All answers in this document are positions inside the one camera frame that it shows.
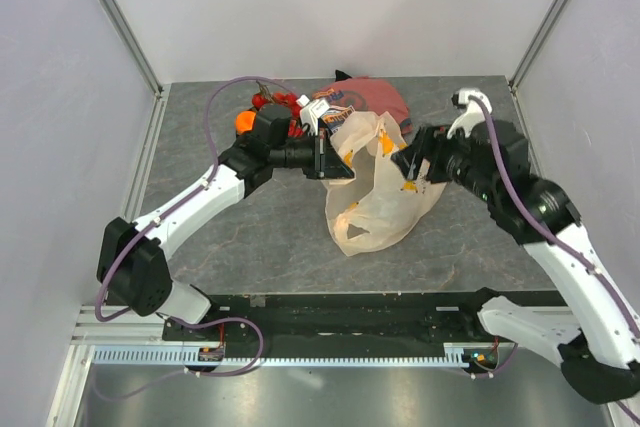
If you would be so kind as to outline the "right aluminium frame post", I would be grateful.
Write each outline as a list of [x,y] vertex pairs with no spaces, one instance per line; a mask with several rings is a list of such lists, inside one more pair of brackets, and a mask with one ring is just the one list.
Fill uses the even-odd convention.
[[571,0],[552,0],[508,84],[513,94],[522,85]]

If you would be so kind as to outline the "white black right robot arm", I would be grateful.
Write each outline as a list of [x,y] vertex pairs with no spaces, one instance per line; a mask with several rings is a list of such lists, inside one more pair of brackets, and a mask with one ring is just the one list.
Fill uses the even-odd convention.
[[395,152],[405,179],[455,183],[545,271],[575,320],[554,323],[483,290],[458,315],[467,339],[509,339],[558,367],[584,399],[607,404],[639,393],[639,315],[598,258],[581,216],[556,183],[531,171],[528,141],[509,122],[426,125]]

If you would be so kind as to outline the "aluminium cross rail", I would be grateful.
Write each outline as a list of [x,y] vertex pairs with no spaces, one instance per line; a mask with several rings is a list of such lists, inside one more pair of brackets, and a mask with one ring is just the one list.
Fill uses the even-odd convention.
[[82,306],[71,336],[72,345],[155,345],[162,342],[164,321],[127,312],[101,322],[93,305]]

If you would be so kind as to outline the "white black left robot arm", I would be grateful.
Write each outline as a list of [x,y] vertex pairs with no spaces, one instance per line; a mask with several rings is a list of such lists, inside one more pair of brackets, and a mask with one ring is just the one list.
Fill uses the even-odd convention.
[[355,174],[330,142],[325,127],[289,134],[288,108],[268,104],[198,180],[156,210],[129,222],[117,217],[105,228],[96,277],[101,287],[94,312],[101,322],[106,298],[140,317],[161,314],[184,322],[198,340],[219,329],[219,316],[196,287],[174,280],[168,262],[179,247],[225,209],[243,201],[277,168],[298,169],[311,180],[353,179]]

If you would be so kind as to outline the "red printed folded t-shirt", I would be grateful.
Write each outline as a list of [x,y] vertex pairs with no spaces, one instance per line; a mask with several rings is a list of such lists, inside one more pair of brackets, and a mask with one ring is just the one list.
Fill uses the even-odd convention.
[[387,112],[399,125],[402,134],[413,130],[408,105],[396,88],[384,79],[344,74],[315,92],[313,97],[325,98],[331,105],[352,107],[355,111],[369,111],[377,115]]

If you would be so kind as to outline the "beige banana print plastic bag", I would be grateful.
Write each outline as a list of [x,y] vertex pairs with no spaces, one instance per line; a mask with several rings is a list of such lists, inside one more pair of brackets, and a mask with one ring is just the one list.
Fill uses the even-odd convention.
[[388,113],[353,113],[334,135],[349,152],[355,177],[324,183],[333,241],[347,257],[398,243],[436,205],[445,185],[402,176],[391,157],[407,142]]

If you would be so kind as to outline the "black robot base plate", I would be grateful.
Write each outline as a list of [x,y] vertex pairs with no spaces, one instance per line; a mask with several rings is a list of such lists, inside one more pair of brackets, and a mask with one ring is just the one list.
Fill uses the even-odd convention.
[[474,314],[481,304],[504,296],[519,306],[539,306],[540,291],[437,293],[315,293],[211,295],[205,319],[241,317],[256,324],[266,341],[286,337],[311,339],[322,334],[352,334],[431,341],[493,337]]

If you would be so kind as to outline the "aluminium frame post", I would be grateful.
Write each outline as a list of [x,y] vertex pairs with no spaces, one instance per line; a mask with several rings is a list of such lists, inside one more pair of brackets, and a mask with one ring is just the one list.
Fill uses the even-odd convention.
[[115,31],[123,42],[125,48],[129,52],[131,58],[136,64],[143,80],[156,97],[159,97],[163,91],[163,85],[158,76],[154,72],[147,56],[144,54],[142,47],[136,38],[129,22],[124,15],[117,0],[99,0],[104,12],[109,18]]
[[552,0],[508,84],[513,94],[522,85],[571,0]]

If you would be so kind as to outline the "red cherry tomatoes cluster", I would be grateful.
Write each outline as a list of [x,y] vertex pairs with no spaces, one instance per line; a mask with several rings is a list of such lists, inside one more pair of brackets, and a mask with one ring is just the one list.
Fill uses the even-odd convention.
[[293,93],[275,92],[272,94],[256,93],[252,96],[251,103],[254,109],[260,110],[267,104],[278,104],[290,109],[298,107],[297,97]]

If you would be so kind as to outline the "left aluminium frame post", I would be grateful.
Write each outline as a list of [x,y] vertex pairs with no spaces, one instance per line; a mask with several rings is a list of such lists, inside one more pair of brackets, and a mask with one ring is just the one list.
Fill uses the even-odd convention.
[[136,64],[143,80],[156,97],[159,97],[163,91],[163,85],[158,76],[154,72],[147,56],[144,54],[142,47],[136,38],[129,22],[124,15],[117,0],[99,0],[104,12],[109,18],[115,31],[123,42],[125,48],[129,52],[131,58]]

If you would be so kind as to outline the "orange fruit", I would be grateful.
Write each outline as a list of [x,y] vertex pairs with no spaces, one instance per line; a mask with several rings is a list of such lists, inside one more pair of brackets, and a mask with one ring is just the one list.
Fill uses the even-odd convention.
[[239,113],[235,118],[235,130],[238,135],[252,130],[256,118],[256,112],[253,110],[245,110]]

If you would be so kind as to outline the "black folded garment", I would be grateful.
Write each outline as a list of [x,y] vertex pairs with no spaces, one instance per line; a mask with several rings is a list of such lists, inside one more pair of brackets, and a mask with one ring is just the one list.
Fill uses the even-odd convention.
[[349,79],[352,79],[352,76],[349,75],[348,73],[346,73],[346,72],[344,72],[342,70],[339,70],[339,69],[336,69],[334,71],[334,81],[335,82],[343,82],[343,81],[346,81],[346,80],[349,80]]

